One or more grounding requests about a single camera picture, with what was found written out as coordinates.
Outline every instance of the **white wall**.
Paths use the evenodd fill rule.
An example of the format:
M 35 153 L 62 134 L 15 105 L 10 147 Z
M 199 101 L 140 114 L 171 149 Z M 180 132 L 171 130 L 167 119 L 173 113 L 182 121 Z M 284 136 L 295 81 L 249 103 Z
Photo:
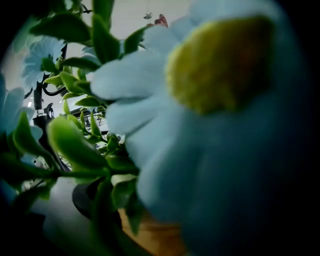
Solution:
M 158 19 L 159 14 L 163 14 L 170 25 L 174 20 L 187 14 L 191 1 L 192 0 L 115 0 L 112 13 L 111 33 L 118 39 L 125 39 L 132 32 L 144 27 L 146 24 L 154 23 L 154 20 Z M 91 0 L 83 0 L 82 3 L 89 10 L 92 8 Z M 149 20 L 143 18 L 147 11 L 153 13 L 153 17 Z M 83 19 L 88 25 L 91 25 L 91 18 L 91 13 L 83 15 Z M 82 48 L 83 46 L 77 43 L 68 44 L 66 57 L 80 57 Z M 23 60 L 27 54 L 27 48 L 24 48 L 17 54 L 13 52 L 12 46 L 9 47 L 4 61 L 0 66 L 8 90 L 23 86 L 21 73 L 23 71 Z M 56 90 L 56 87 L 50 85 L 47 90 L 53 92 Z M 27 106 L 28 102 L 32 102 L 31 106 L 34 106 L 32 97 L 33 93 L 29 98 L 24 100 L 24 106 Z M 71 110 L 78 108 L 74 103 L 82 97 L 83 96 L 67 100 Z M 54 115 L 58 116 L 59 113 L 63 112 L 63 104 L 60 103 L 61 98 L 60 95 L 47 96 L 43 94 L 43 107 L 45 108 L 48 104 L 53 103 Z

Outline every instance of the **daisy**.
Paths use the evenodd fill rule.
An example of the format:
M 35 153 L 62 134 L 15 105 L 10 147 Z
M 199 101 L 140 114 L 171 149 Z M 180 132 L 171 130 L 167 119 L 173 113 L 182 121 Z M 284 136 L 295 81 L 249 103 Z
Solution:
M 139 199 L 181 224 L 196 255 L 252 243 L 308 137 L 310 81 L 288 17 L 272 0 L 199 0 L 144 44 L 91 82 L 116 100 L 106 120 L 140 168 Z
M 44 71 L 42 67 L 43 58 L 52 58 L 56 63 L 57 59 L 62 55 L 62 48 L 65 47 L 63 40 L 57 40 L 54 37 L 44 36 L 40 41 L 34 42 L 30 46 L 29 55 L 24 59 L 24 69 L 22 77 L 24 78 L 24 88 L 30 92 L 37 87 L 37 82 L 43 81 L 44 75 L 50 72 Z

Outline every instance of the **red butterfly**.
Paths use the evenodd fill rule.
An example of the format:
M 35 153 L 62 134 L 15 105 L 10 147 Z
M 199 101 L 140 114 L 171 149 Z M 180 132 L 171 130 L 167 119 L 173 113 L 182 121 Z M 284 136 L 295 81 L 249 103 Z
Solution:
M 168 22 L 167 22 L 165 16 L 162 15 L 162 14 L 160 14 L 160 15 L 159 15 L 159 18 L 154 21 L 154 24 L 155 24 L 155 25 L 160 25 L 160 26 L 163 26 L 163 27 L 166 27 L 166 28 L 169 27 L 169 26 L 168 26 Z M 152 26 L 154 26 L 154 25 L 151 24 L 151 23 L 149 23 L 147 26 L 148 26 L 148 27 L 152 27 Z

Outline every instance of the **leaf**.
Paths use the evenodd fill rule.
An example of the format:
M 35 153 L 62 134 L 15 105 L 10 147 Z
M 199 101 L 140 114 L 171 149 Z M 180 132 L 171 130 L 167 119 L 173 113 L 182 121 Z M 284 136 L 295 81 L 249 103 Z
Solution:
M 107 250 L 107 255 L 126 256 L 124 247 L 121 245 L 122 230 L 120 230 L 113 221 L 111 192 L 112 185 L 110 179 L 106 179 L 100 184 L 94 199 L 92 227 L 94 235 L 96 235 L 96 238 Z
M 101 64 L 113 61 L 120 54 L 120 42 L 114 38 L 107 30 L 100 16 L 94 14 L 92 16 L 93 23 L 93 47 L 96 56 Z
M 87 81 L 86 72 L 83 71 L 81 68 L 78 69 L 77 75 L 80 80 Z
M 83 70 L 87 71 L 96 71 L 100 66 L 91 60 L 88 60 L 86 58 L 77 58 L 77 57 L 72 57 L 72 58 L 67 58 L 64 61 L 61 62 L 61 66 L 71 66 L 71 67 L 76 67 L 80 68 Z
M 124 41 L 124 53 L 130 54 L 138 50 L 139 43 L 141 42 L 144 32 L 148 27 L 140 28 L 135 31 Z
M 58 116 L 49 123 L 47 134 L 52 148 L 69 162 L 93 169 L 106 166 L 106 160 L 86 141 L 77 126 L 63 116 Z
M 87 139 L 86 139 L 90 144 L 94 145 L 97 144 L 100 141 L 100 138 L 98 138 L 95 135 L 90 135 Z
M 84 115 L 83 111 L 81 111 L 80 120 L 81 120 L 82 129 L 84 129 L 85 128 L 85 115 Z
M 11 205 L 11 209 L 15 213 L 26 214 L 40 195 L 47 194 L 50 186 L 38 186 L 19 194 Z
M 50 36 L 68 42 L 84 42 L 91 39 L 87 25 L 77 16 L 65 12 L 46 18 L 30 29 L 30 33 Z
M 108 139 L 107 147 L 108 147 L 109 150 L 114 150 L 114 149 L 116 149 L 118 146 L 119 146 L 118 139 L 116 139 L 116 138 L 114 138 L 114 137 L 110 137 L 110 138 Z
M 72 75 L 72 70 L 69 66 L 63 66 L 63 71 Z
M 79 120 L 72 114 L 68 114 L 66 119 L 69 121 L 69 122 L 73 122 L 78 128 L 79 130 L 83 130 L 83 127 L 81 125 L 81 123 L 79 122 Z
M 76 103 L 74 103 L 76 106 L 85 106 L 85 107 L 99 107 L 100 103 L 97 101 L 94 97 L 88 96 L 86 98 L 82 98 Z
M 79 94 L 75 94 L 72 92 L 67 92 L 63 97 L 62 97 L 62 101 L 65 101 L 66 99 L 70 99 L 70 98 L 75 98 L 75 97 L 79 97 Z
M 48 164 L 52 161 L 51 155 L 32 136 L 26 112 L 20 114 L 19 123 L 13 132 L 13 142 L 16 148 L 34 156 L 43 156 Z
M 132 193 L 128 204 L 125 207 L 125 214 L 128 217 L 131 232 L 137 235 L 139 232 L 139 225 L 144 213 L 144 206 L 139 201 L 137 193 Z
M 50 85 L 55 85 L 55 86 L 62 86 L 64 84 L 64 82 L 62 82 L 62 80 L 60 78 L 60 75 L 49 77 L 46 80 L 44 80 L 43 82 L 50 84 Z
M 75 87 L 78 87 L 78 88 L 81 88 L 81 90 L 90 95 L 91 94 L 91 90 L 90 90 L 90 82 L 87 82 L 87 81 L 76 81 L 74 82 L 74 86 Z
M 99 15 L 106 24 L 111 20 L 114 2 L 115 0 L 93 0 L 92 2 L 94 13 Z
M 66 115 L 71 115 L 70 109 L 69 109 L 69 105 L 68 105 L 68 102 L 66 100 L 63 102 L 63 112 Z
M 107 146 L 104 147 L 100 147 L 98 148 L 99 153 L 103 154 L 103 153 L 107 153 L 109 151 Z
M 129 170 L 137 170 L 135 164 L 130 160 L 129 157 L 118 156 L 118 155 L 108 155 L 106 156 L 106 161 L 109 166 L 118 171 L 129 171 Z
M 137 179 L 119 182 L 116 184 L 111 192 L 111 198 L 114 208 L 122 209 L 129 203 L 130 197 L 136 189 Z
M 74 82 L 78 81 L 78 79 L 76 79 L 72 74 L 69 74 L 65 71 L 61 71 L 60 77 L 61 77 L 61 80 L 63 81 L 63 84 L 65 85 L 65 87 L 70 93 L 74 93 L 78 95 L 83 94 L 83 91 L 81 89 L 74 86 Z
M 98 138 L 101 138 L 101 132 L 100 132 L 99 127 L 97 126 L 93 112 L 91 112 L 91 133 L 92 133 L 92 135 L 95 135 Z
M 40 169 L 35 166 L 22 163 L 12 153 L 1 153 L 0 163 L 0 179 L 4 179 L 11 185 L 33 179 L 50 179 L 56 176 L 56 174 L 50 169 Z
M 56 65 L 50 58 L 42 58 L 42 67 L 45 71 L 52 72 L 55 74 L 59 73 L 59 70 L 57 70 Z

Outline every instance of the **pot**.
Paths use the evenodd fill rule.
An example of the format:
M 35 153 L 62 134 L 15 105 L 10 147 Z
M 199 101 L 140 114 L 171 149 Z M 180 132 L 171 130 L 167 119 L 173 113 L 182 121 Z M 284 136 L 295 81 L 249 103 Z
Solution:
M 154 256 L 184 256 L 187 249 L 182 242 L 178 225 L 164 225 L 155 221 L 147 212 L 142 216 L 138 235 L 131 232 L 127 215 L 118 210 L 122 230 L 140 247 Z

